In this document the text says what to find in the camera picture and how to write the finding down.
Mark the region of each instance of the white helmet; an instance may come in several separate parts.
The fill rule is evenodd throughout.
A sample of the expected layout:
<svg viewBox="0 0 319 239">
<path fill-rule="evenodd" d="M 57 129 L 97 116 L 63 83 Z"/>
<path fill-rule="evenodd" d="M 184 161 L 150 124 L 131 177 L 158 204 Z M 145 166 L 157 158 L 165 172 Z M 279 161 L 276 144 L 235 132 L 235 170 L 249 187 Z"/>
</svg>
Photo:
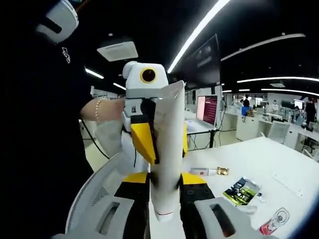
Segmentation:
<svg viewBox="0 0 319 239">
<path fill-rule="evenodd" d="M 78 24 L 78 15 L 71 3 L 68 0 L 61 0 L 46 14 L 45 19 L 35 30 L 57 44 L 68 38 Z"/>
</svg>

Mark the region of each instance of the monitor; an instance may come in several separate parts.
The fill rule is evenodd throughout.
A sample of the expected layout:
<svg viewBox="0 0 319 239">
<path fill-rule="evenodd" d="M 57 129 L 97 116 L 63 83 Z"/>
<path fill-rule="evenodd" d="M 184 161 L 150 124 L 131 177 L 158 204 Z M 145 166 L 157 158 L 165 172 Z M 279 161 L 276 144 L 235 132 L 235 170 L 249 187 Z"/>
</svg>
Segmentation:
<svg viewBox="0 0 319 239">
<path fill-rule="evenodd" d="M 281 101 L 281 106 L 286 108 L 291 108 L 291 102 L 290 101 Z"/>
<path fill-rule="evenodd" d="M 217 95 L 197 98 L 196 118 L 212 125 L 216 123 Z"/>
<path fill-rule="evenodd" d="M 304 106 L 304 102 L 303 101 L 299 101 L 299 100 L 295 100 L 295 107 L 298 106 L 299 110 L 303 109 Z"/>
<path fill-rule="evenodd" d="M 220 83 L 220 54 L 217 35 L 181 62 L 177 69 L 187 89 L 214 87 Z"/>
</svg>

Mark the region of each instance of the ceiling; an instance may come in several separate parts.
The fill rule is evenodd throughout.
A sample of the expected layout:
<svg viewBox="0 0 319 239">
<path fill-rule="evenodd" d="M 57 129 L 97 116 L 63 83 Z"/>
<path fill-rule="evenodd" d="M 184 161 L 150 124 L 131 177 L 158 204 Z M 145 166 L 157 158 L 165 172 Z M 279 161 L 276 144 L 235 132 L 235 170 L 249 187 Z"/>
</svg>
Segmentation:
<svg viewBox="0 0 319 239">
<path fill-rule="evenodd" d="M 127 61 L 108 62 L 96 49 L 105 40 L 130 37 L 139 62 L 159 63 L 167 70 L 187 38 L 217 0 L 161 0 L 150 2 L 88 0 L 79 11 L 79 27 L 70 43 L 82 52 L 88 69 L 104 76 L 90 76 L 96 88 L 124 94 L 113 86 L 124 86 L 123 66 Z M 238 84 L 238 80 L 297 76 L 319 78 L 319 21 L 315 6 L 286 0 L 230 0 L 194 40 L 185 55 L 217 34 L 221 58 L 253 44 L 280 36 L 297 37 L 264 44 L 221 62 L 223 89 L 271 88 L 282 82 L 286 89 L 319 93 L 319 82 L 272 80 Z"/>
</svg>

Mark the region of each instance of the robot camera eye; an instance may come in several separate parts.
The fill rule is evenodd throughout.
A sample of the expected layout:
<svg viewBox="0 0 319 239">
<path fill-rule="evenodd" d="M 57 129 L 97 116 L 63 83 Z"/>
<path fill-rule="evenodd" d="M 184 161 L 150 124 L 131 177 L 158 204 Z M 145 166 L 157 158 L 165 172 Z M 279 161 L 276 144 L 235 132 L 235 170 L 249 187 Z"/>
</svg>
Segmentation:
<svg viewBox="0 0 319 239">
<path fill-rule="evenodd" d="M 145 83 L 151 83 L 155 80 L 155 71 L 153 69 L 145 69 L 141 73 L 141 79 Z"/>
</svg>

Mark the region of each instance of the cable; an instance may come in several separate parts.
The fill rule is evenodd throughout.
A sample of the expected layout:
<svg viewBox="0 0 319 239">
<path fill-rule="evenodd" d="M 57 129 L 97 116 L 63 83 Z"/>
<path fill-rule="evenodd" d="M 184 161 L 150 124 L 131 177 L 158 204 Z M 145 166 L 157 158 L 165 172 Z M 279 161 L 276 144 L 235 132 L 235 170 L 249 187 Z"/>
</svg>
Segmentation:
<svg viewBox="0 0 319 239">
<path fill-rule="evenodd" d="M 136 149 L 135 149 L 135 159 L 134 159 L 134 167 L 135 167 L 135 164 L 136 164 Z"/>
<path fill-rule="evenodd" d="M 198 149 L 198 148 L 197 148 L 197 145 L 196 145 L 196 143 L 195 143 L 195 142 L 196 142 L 196 136 L 197 136 L 197 135 L 195 134 L 195 138 L 194 138 L 194 140 L 193 140 L 193 138 L 192 138 L 191 135 L 190 135 L 190 139 L 191 139 L 191 141 L 193 141 L 193 143 L 194 143 L 194 150 L 195 150 L 195 149 Z"/>
<path fill-rule="evenodd" d="M 99 146 L 96 144 L 96 142 L 94 141 L 93 136 L 91 135 L 91 133 L 89 132 L 89 129 L 87 128 L 86 124 L 84 123 L 84 120 L 81 119 L 81 121 L 82 121 L 82 123 L 83 123 L 83 125 L 84 125 L 86 131 L 88 131 L 91 140 L 93 141 L 93 143 L 95 144 L 95 146 L 98 148 L 98 150 L 101 152 L 101 154 L 103 154 L 107 159 L 110 159 L 110 158 L 99 148 Z"/>
<path fill-rule="evenodd" d="M 224 110 L 223 117 L 221 116 L 221 113 L 222 113 L 222 110 L 223 110 L 223 109 L 222 109 L 222 110 L 220 111 L 220 113 L 219 113 L 219 117 L 220 117 L 220 126 L 219 126 L 219 128 L 217 129 L 217 131 L 219 131 L 219 134 L 218 134 L 219 146 L 221 146 L 220 134 L 221 134 L 221 131 L 222 131 L 222 129 L 223 129 L 223 121 L 224 121 L 224 116 L 225 116 L 225 113 L 226 113 L 227 103 L 226 103 L 226 101 L 225 101 L 225 100 L 223 100 L 221 87 L 219 87 L 219 89 L 220 89 L 221 101 L 222 101 L 222 102 L 223 102 L 223 101 L 225 102 L 225 110 Z"/>
</svg>

